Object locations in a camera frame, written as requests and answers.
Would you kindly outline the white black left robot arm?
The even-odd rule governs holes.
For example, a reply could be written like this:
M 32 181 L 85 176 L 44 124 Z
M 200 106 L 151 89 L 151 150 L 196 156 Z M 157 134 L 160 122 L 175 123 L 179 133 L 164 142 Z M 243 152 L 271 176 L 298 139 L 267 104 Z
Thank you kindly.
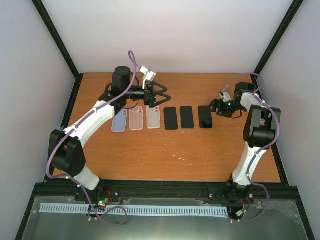
M 142 100 L 144 105 L 155 108 L 171 100 L 166 94 L 167 87 L 156 82 L 156 73 L 144 66 L 142 82 L 134 84 L 136 72 L 127 66 L 118 66 L 112 74 L 104 93 L 95 105 L 76 123 L 64 130 L 54 130 L 49 137 L 48 163 L 46 174 L 54 179 L 51 167 L 62 171 L 61 177 L 73 179 L 75 183 L 86 188 L 86 195 L 92 201 L 103 198 L 104 188 L 99 185 L 101 179 L 86 164 L 84 146 L 91 136 L 107 121 L 114 118 L 126 105 L 128 100 Z

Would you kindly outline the black phone from lilac case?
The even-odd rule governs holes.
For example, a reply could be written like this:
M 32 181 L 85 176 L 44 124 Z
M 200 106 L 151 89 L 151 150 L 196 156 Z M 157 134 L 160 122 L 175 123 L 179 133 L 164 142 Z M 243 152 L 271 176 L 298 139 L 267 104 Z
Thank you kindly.
M 198 106 L 198 117 L 199 117 L 199 127 L 201 129 L 212 129 L 212 112 L 209 106 L 200 105 Z

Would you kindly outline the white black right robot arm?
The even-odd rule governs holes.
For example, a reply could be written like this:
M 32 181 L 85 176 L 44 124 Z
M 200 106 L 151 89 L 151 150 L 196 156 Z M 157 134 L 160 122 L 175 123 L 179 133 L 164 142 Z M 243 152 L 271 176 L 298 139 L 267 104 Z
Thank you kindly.
M 233 98 L 225 89 L 219 95 L 220 99 L 214 99 L 209 105 L 218 116 L 231 118 L 237 111 L 248 112 L 243 129 L 244 151 L 223 193 L 226 201 L 236 203 L 249 196 L 259 161 L 279 138 L 281 110 L 269 106 L 259 97 L 256 86 L 248 82 L 235 85 Z

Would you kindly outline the cream white phone case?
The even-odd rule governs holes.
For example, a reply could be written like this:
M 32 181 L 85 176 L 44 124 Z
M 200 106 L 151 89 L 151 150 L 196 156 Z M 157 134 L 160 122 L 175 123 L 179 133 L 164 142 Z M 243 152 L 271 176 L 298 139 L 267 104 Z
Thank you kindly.
M 148 129 L 159 129 L 161 127 L 160 107 L 146 107 L 146 126 Z

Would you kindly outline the dark green phone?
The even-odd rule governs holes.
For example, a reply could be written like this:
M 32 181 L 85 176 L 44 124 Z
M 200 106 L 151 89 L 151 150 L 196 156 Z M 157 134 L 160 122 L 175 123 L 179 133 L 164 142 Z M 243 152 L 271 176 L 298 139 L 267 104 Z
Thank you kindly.
M 181 119 L 181 127 L 183 129 L 193 129 L 195 127 L 193 108 L 191 106 L 181 106 L 180 119 Z

